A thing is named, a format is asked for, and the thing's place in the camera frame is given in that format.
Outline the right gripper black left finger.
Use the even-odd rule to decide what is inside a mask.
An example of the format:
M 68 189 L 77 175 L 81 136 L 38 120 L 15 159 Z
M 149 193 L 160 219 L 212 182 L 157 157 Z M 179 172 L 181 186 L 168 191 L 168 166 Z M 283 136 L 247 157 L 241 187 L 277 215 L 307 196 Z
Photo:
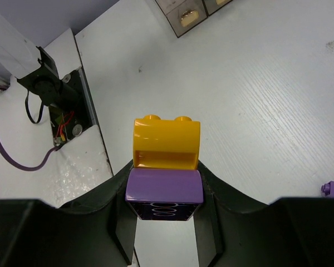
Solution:
M 128 266 L 137 217 L 125 202 L 132 163 L 56 208 L 0 199 L 0 266 Z

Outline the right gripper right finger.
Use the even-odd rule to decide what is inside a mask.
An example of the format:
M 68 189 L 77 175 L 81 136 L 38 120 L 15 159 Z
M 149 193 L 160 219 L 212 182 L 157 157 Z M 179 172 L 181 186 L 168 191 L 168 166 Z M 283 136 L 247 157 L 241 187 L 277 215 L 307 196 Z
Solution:
M 334 198 L 283 197 L 264 204 L 203 163 L 195 212 L 200 266 L 334 266 Z

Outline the purple printed lego brick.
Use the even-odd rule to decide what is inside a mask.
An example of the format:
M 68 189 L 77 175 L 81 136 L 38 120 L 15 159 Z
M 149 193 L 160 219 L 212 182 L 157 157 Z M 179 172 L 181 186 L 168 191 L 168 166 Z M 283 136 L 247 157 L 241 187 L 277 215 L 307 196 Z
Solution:
M 125 201 L 142 220 L 187 221 L 204 202 L 200 172 L 133 168 Z

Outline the yellow curved lego brick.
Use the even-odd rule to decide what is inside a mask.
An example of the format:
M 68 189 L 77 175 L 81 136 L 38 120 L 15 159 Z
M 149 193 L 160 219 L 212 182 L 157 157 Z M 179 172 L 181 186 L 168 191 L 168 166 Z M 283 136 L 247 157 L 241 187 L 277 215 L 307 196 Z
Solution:
M 135 119 L 134 167 L 195 170 L 199 161 L 200 129 L 200 122 L 187 116 L 163 120 L 157 115 L 146 115 Z

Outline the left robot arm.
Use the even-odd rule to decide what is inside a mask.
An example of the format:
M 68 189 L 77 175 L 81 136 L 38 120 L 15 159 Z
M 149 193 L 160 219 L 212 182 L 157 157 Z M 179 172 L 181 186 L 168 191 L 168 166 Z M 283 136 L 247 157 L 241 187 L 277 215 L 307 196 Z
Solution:
M 0 63 L 46 106 L 71 110 L 81 99 L 78 90 L 59 78 L 53 58 L 19 33 L 1 14 Z

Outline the purple lego brick front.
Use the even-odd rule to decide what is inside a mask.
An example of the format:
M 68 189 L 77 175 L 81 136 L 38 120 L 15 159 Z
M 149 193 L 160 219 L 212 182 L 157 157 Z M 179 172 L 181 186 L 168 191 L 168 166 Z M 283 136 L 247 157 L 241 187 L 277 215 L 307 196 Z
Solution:
M 334 181 L 330 181 L 321 186 L 321 194 L 323 197 L 334 198 Z

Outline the clear drawer bin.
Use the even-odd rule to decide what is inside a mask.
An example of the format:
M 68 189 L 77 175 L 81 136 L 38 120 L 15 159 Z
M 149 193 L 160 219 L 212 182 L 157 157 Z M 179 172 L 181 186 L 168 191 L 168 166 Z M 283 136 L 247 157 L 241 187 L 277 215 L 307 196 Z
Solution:
M 232 0 L 203 0 L 207 14 L 210 16 Z
M 179 38 L 207 18 L 202 0 L 156 0 Z

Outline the left base mount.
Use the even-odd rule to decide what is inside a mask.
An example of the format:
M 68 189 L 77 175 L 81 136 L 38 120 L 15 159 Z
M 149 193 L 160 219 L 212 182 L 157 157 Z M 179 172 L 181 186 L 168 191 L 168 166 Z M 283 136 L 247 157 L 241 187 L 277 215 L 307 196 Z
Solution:
M 72 71 L 63 80 L 80 94 L 80 99 L 75 107 L 70 107 L 68 110 L 62 110 L 55 106 L 48 108 L 55 146 L 70 142 L 97 124 L 96 113 L 83 69 Z

